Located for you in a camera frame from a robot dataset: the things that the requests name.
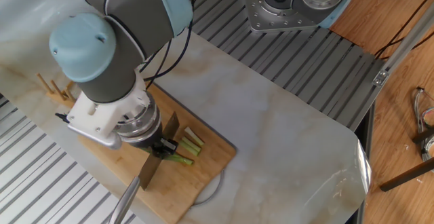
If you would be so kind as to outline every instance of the green onion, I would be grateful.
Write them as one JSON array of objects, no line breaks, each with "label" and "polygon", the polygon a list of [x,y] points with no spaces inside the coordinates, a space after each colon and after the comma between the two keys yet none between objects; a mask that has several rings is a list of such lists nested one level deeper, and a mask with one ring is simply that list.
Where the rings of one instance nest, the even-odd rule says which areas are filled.
[{"label": "green onion", "polygon": [[205,143],[203,143],[203,141],[198,137],[198,136],[196,136],[196,134],[189,128],[189,127],[186,127],[185,128],[185,130],[184,130],[189,136],[191,136],[191,138],[192,139],[194,139],[195,140],[195,142],[199,145],[199,146],[203,146]]},{"label": "green onion", "polygon": [[194,156],[198,156],[199,152],[192,148],[190,145],[186,144],[184,141],[180,141],[179,145],[183,146],[188,152],[192,153]]},{"label": "green onion", "polygon": [[201,151],[201,147],[197,146],[196,144],[194,144],[192,141],[190,141],[188,138],[183,137],[181,139],[182,141],[184,141],[184,143],[190,145],[190,147],[194,148],[196,151],[200,152]]},{"label": "green onion", "polygon": [[170,160],[170,161],[178,162],[178,163],[184,163],[184,164],[187,164],[189,166],[191,166],[193,163],[195,163],[193,160],[187,159],[187,158],[182,157],[181,155],[177,155],[177,154],[167,156],[165,158],[165,160]]}]

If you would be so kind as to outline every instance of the metal grating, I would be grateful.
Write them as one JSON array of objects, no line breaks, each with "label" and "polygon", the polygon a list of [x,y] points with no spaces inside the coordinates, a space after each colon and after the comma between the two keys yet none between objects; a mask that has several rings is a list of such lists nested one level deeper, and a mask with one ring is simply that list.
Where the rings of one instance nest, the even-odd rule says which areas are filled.
[{"label": "metal grating", "polygon": [[[0,98],[0,223],[108,223],[118,199]],[[124,224],[143,224],[129,211]]]},{"label": "metal grating", "polygon": [[197,0],[193,31],[352,130],[379,93],[381,60],[327,29],[252,32],[244,0]]}]

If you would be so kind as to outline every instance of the knife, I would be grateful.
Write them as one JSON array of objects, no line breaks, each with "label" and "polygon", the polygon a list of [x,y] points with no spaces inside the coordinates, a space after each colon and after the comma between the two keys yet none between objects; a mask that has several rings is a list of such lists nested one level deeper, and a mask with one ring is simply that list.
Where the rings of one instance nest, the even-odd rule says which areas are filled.
[{"label": "knife", "polygon": [[159,142],[156,142],[151,148],[152,151],[145,161],[142,170],[138,178],[140,179],[140,186],[143,190],[146,190],[151,179],[154,177],[155,172],[158,169],[161,161],[164,160],[166,156],[173,155],[176,151],[178,143],[173,141],[176,131],[179,128],[179,121],[176,112],[174,112],[169,119],[169,122],[163,130],[163,138]]}]

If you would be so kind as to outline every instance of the cutting board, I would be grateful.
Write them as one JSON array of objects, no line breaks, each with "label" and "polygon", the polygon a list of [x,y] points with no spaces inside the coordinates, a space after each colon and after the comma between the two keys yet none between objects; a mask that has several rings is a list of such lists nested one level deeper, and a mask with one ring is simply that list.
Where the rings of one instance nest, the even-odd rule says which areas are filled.
[{"label": "cutting board", "polygon": [[[163,126],[175,111],[180,128],[175,136],[179,141],[188,126],[205,143],[199,157],[179,147],[177,152],[195,161],[192,166],[163,161],[146,191],[139,189],[136,197],[168,224],[177,223],[193,205],[199,193],[235,156],[235,149],[194,115],[170,98],[157,86],[148,90],[161,112]],[[79,136],[83,145],[109,168],[125,185],[138,175],[148,153],[123,143],[119,150],[110,150]]]}]

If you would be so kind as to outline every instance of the metal bracket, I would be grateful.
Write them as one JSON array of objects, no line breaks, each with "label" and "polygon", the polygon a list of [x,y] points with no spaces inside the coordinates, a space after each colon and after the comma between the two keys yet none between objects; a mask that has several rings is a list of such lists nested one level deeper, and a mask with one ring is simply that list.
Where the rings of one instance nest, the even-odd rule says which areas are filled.
[{"label": "metal bracket", "polygon": [[386,83],[386,80],[389,78],[389,76],[390,76],[389,72],[385,70],[381,70],[375,76],[374,81],[372,81],[372,84],[374,86],[381,88]]},{"label": "metal bracket", "polygon": [[[401,64],[402,60],[408,55],[408,53],[413,49],[413,47],[418,43],[419,40],[424,37],[425,33],[434,24],[434,3],[425,11],[425,13],[420,17],[419,21],[414,25],[412,30],[407,34],[402,40],[399,47],[393,52],[392,56],[385,62],[381,71],[375,76],[372,82],[375,86],[381,87],[384,85],[389,74],[391,74],[398,66]],[[384,81],[382,80],[382,73],[386,73]]]},{"label": "metal bracket", "polygon": [[292,9],[278,10],[265,0],[245,0],[245,8],[253,31],[281,32],[313,29],[313,21]]}]

